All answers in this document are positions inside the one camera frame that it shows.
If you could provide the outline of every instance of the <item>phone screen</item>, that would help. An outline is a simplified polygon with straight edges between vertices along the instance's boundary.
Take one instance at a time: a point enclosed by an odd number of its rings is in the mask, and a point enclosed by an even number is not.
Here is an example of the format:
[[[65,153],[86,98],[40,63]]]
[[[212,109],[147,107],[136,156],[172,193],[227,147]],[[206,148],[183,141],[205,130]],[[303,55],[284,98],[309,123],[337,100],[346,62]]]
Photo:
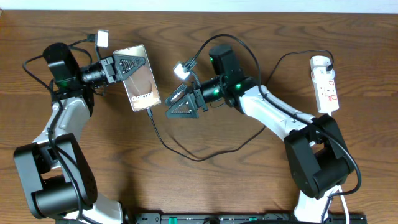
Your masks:
[[[159,92],[156,87],[155,78],[150,68],[148,57],[144,48],[144,45],[138,45],[122,50],[113,52],[114,55],[123,56],[134,56],[143,57],[145,60],[140,60],[139,68],[131,74],[127,79],[123,81],[124,87],[126,88],[127,95],[130,100],[130,104],[133,111],[139,111],[142,109],[150,108],[151,106],[159,105],[161,103]],[[127,59],[122,62],[121,65],[126,70],[138,64],[134,60]]]

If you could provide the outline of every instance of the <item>black cable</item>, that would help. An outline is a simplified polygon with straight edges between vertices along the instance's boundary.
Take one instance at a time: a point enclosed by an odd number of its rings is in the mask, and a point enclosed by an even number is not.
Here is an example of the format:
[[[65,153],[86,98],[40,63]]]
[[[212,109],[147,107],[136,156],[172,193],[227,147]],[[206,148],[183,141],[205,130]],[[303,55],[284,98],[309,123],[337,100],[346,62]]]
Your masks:
[[[93,58],[91,57],[91,54],[87,50],[81,49],[79,47],[74,47],[74,46],[71,46],[71,45],[69,45],[69,49],[70,50],[77,50],[79,52],[82,52],[82,53],[86,54],[88,56],[88,58],[90,59],[90,64],[89,65],[93,64]]]
[[[290,52],[290,53],[287,53],[287,54],[284,54],[283,56],[281,56],[281,58],[279,59],[279,61],[276,63],[274,69],[273,69],[272,72],[269,74],[265,86],[268,85],[269,80],[271,80],[272,75],[274,74],[276,68],[278,67],[279,63],[282,61],[282,59],[283,59],[284,57],[286,57],[286,56],[288,56],[288,55],[293,55],[293,54],[305,54],[305,53],[311,53],[311,52],[326,52],[326,53],[330,54],[330,57],[331,57],[331,64],[327,66],[326,70],[327,70],[327,71],[330,71],[330,70],[333,69],[333,64],[335,63],[335,59],[333,58],[333,54],[332,54],[330,51],[328,51],[328,50],[303,50],[303,51],[299,51],[299,52]]]
[[[212,101],[212,102],[210,102],[210,107],[211,108],[220,108],[220,107],[222,107],[222,106],[224,106],[226,103],[225,102],[223,102],[222,104],[220,104],[220,105],[218,105],[218,106],[213,106],[213,103],[214,102],[217,102],[217,101]]]
[[[28,75],[30,75],[34,80],[36,80],[36,81],[39,82],[41,85],[43,85],[43,86],[50,92],[50,94],[51,94],[52,97],[54,97],[55,99],[57,99],[57,98],[55,97],[54,91],[53,91],[47,84],[45,84],[42,80],[40,80],[40,79],[37,78],[35,75],[33,75],[33,73],[30,72],[30,71],[27,69],[27,67],[26,67],[27,64],[28,64],[29,62],[32,62],[32,61],[37,60],[37,59],[42,58],[42,57],[43,57],[43,55],[39,55],[39,56],[36,56],[36,57],[34,57],[34,58],[31,58],[31,59],[27,60],[26,62],[24,62],[24,63],[22,64],[22,68],[23,68],[23,69],[25,70],[25,72],[28,73]],[[61,104],[60,99],[57,99],[57,101],[58,101],[60,107],[62,108],[62,104]]]
[[[148,116],[149,116],[149,118],[150,118],[150,121],[152,122],[152,125],[154,126],[155,133],[156,133],[157,137],[159,138],[159,141],[162,143],[162,145],[163,145],[164,147],[166,147],[166,149],[168,149],[168,150],[170,150],[170,151],[172,151],[172,152],[174,152],[174,153],[177,153],[178,155],[180,155],[180,156],[182,156],[182,157],[184,157],[184,158],[187,158],[187,159],[189,159],[189,160],[191,160],[191,161],[194,161],[194,162],[202,162],[202,161],[208,160],[208,159],[210,159],[210,158],[212,158],[212,157],[215,157],[215,156],[218,156],[218,155],[221,155],[221,154],[226,154],[226,153],[231,153],[231,152],[237,152],[237,151],[239,151],[241,148],[243,148],[243,146],[245,146],[247,143],[249,143],[249,142],[252,141],[255,137],[257,137],[259,134],[261,134],[262,131],[266,128],[265,126],[262,127],[262,129],[261,129],[259,132],[257,132],[255,135],[251,136],[248,140],[246,140],[246,141],[245,141],[241,146],[239,146],[237,149],[215,152],[215,153],[210,154],[209,156],[206,156],[206,157],[204,157],[204,158],[202,158],[202,159],[192,159],[191,157],[186,156],[186,155],[182,154],[181,152],[178,152],[178,151],[176,151],[176,150],[174,150],[174,149],[168,147],[168,145],[166,145],[166,144],[163,142],[163,139],[162,139],[162,137],[160,136],[159,131],[158,131],[157,128],[156,128],[156,124],[155,124],[155,121],[154,121],[154,118],[153,118],[153,115],[152,115],[152,110],[151,110],[150,108],[147,108],[147,112],[148,112]]]
[[[58,147],[58,146],[55,146],[56,148],[57,148],[57,150],[58,150],[58,152],[60,153],[60,154],[62,154],[63,156],[65,156],[77,169],[79,169],[78,168],[78,166],[77,166],[77,163],[72,159],[72,157],[69,155],[69,154],[67,154],[64,150],[62,150],[60,147]]]
[[[254,56],[253,52],[250,50],[250,48],[249,48],[242,40],[238,39],[237,37],[235,37],[235,36],[233,36],[233,35],[231,35],[231,34],[218,34],[218,35],[215,35],[215,36],[213,36],[213,37],[210,37],[208,40],[206,40],[205,43],[203,43],[203,45],[199,48],[199,50],[198,50],[198,52],[195,54],[195,56],[193,56],[193,58],[189,61],[189,63],[187,63],[186,67],[188,67],[189,65],[191,65],[191,63],[197,59],[197,57],[200,55],[200,52],[206,47],[206,45],[207,45],[210,41],[212,41],[212,40],[214,40],[214,39],[216,39],[216,38],[218,38],[218,37],[230,37],[230,38],[236,40],[236,41],[239,42],[246,50],[248,50],[248,52],[252,55],[253,58],[256,58],[256,57]]]
[[[106,93],[106,86],[104,85],[104,90],[102,91],[102,93],[98,93],[95,89],[92,89],[93,93],[99,96],[104,96]]]
[[[94,51],[95,51],[95,54],[97,55],[98,61],[100,61],[101,53],[100,53],[100,49],[98,48],[97,44],[95,44],[95,46],[94,46]]]
[[[73,47],[73,46],[78,45],[78,44],[83,43],[83,42],[89,42],[89,40],[88,39],[78,40],[78,41],[70,44],[69,46]]]
[[[200,80],[198,78],[198,75],[192,70],[191,70],[191,74],[192,74],[193,78],[195,79],[195,82],[196,82],[197,86],[200,88],[201,84],[200,84]]]

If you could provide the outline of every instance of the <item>cable connector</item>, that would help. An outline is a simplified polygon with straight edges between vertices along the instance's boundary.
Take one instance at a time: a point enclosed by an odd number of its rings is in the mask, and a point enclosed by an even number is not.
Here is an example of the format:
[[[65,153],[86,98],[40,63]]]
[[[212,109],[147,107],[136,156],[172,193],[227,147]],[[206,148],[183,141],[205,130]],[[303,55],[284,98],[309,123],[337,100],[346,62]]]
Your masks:
[[[192,69],[196,64],[196,61],[191,59],[185,63],[177,62],[174,67],[174,74],[176,74],[182,80],[185,80],[192,73]]]
[[[152,117],[152,110],[150,108],[147,108],[147,113],[148,117]]]
[[[330,63],[330,59],[325,56],[312,57],[310,65],[318,112],[331,115],[331,112],[339,108],[333,65]]]
[[[87,34],[87,41],[95,42],[95,36],[96,34]]]

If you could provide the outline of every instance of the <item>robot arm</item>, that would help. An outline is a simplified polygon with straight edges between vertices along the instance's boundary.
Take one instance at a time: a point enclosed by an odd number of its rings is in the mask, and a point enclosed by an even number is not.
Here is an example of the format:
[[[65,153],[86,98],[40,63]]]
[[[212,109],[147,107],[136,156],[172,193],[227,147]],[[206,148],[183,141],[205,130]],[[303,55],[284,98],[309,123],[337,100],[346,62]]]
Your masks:
[[[213,47],[209,55],[218,76],[200,85],[180,85],[165,101],[170,107],[166,116],[197,118],[199,108],[206,111],[207,103],[223,98],[228,106],[263,123],[285,143],[290,173],[301,190],[296,217],[300,221],[320,222],[327,196],[345,182],[354,167],[332,141],[319,135],[311,126],[295,120],[290,114],[296,114],[297,118],[332,133],[345,146],[336,121],[327,114],[315,118],[302,113],[261,86],[262,92],[267,95],[266,100],[259,91],[257,81],[244,76],[230,45]],[[177,65],[175,73],[186,77],[190,71],[181,68],[184,65]],[[323,144],[323,149],[314,154],[312,146],[315,144]]]
[[[84,125],[93,113],[94,89],[127,79],[146,63],[145,58],[114,53],[80,68],[70,47],[62,43],[48,46],[43,52],[43,58],[54,76],[54,83],[58,87],[55,95],[58,99],[52,99],[53,113],[41,134],[32,144],[18,147],[14,153],[30,212],[36,218],[50,217],[55,220],[75,220],[78,216],[79,199],[71,179],[49,144],[49,127],[54,121],[52,138],[78,186],[83,216],[92,223],[123,223],[125,215],[121,204],[97,192],[94,175],[78,141]],[[129,64],[127,70],[126,63],[130,60],[140,63]],[[48,179],[42,177],[42,174],[59,167],[62,168],[63,175]]]

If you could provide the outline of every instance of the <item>wooden table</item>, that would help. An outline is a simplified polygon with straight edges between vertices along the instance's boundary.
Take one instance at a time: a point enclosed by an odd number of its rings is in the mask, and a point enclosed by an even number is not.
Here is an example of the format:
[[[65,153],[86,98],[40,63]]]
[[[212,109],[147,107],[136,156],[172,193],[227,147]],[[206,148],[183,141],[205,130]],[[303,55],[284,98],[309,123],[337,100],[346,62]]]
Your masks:
[[[351,212],[363,212],[369,223],[398,222],[398,16],[377,14],[182,13],[6,11],[0,18],[0,217],[2,223],[52,222],[29,213],[12,159],[29,144],[51,114],[50,96],[22,70],[23,61],[55,42],[72,43],[98,29],[110,31],[114,50],[144,44],[162,100],[180,84],[173,74],[178,61],[193,56],[215,34],[228,33],[250,46],[264,78],[287,52],[328,49],[335,56],[340,109],[334,113],[363,185],[346,197]],[[251,57],[233,40],[244,70],[256,75]],[[93,46],[82,44],[92,55]],[[201,80],[215,74],[207,50],[195,68]],[[306,113],[317,114],[309,77],[314,54],[287,57],[269,84],[271,91]],[[88,62],[75,54],[80,65]],[[29,68],[49,82],[44,60]],[[172,140],[197,156],[233,149],[261,129],[261,123],[224,106],[199,119],[165,118],[164,105],[153,108],[165,142]],[[80,146],[98,189],[133,212],[262,213],[293,210],[299,196],[282,141],[268,129],[241,151],[206,162],[191,162],[158,141],[145,111],[134,113],[122,84],[95,96],[93,116]],[[343,186],[356,184],[355,174]],[[342,212],[336,198],[332,210]]]

